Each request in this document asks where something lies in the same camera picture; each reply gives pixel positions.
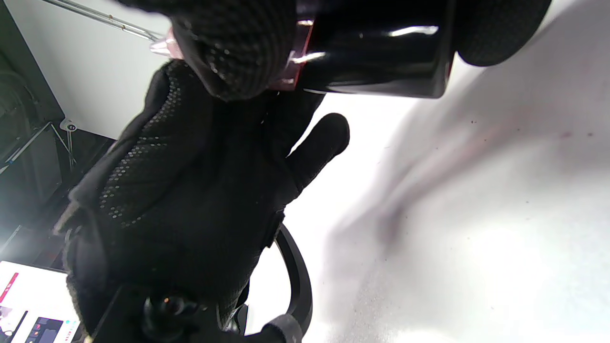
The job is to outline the person's left hand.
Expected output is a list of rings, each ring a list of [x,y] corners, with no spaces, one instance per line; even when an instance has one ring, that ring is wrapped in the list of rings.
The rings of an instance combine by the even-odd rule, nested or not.
[[[224,102],[185,61],[157,70],[143,111],[72,189],[55,226],[67,233],[67,285],[85,332],[122,283],[212,302],[227,325],[285,207],[349,144],[339,113],[299,142],[322,100],[266,91]]]

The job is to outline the person's right hand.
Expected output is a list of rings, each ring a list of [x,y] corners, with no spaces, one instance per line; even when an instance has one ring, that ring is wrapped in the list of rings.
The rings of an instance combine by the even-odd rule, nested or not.
[[[453,59],[498,65],[549,0],[122,0],[171,22],[168,54],[214,96],[263,91],[440,98]]]

